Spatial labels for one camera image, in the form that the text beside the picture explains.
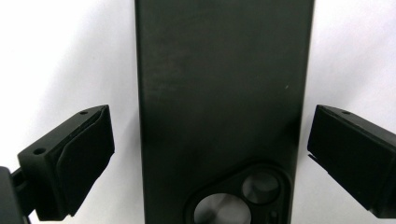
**white background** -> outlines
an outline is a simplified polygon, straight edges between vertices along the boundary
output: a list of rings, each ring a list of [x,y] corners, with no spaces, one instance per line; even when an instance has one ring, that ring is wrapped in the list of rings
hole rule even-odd
[[[396,1],[316,1],[293,224],[396,222],[366,212],[305,148],[317,104],[396,133],[395,61]],[[134,1],[0,0],[0,165],[15,171],[43,134],[110,105],[116,154],[63,223],[144,223],[136,76]]]

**black device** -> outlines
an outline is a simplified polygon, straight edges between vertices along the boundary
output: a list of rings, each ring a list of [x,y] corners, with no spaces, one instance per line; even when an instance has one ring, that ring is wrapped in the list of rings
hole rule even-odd
[[[0,167],[0,223],[73,216],[114,153],[108,105],[78,112],[19,155],[21,168]]]
[[[246,222],[289,223],[313,0],[135,0],[135,12],[146,223],[214,221],[196,208],[221,193]]]

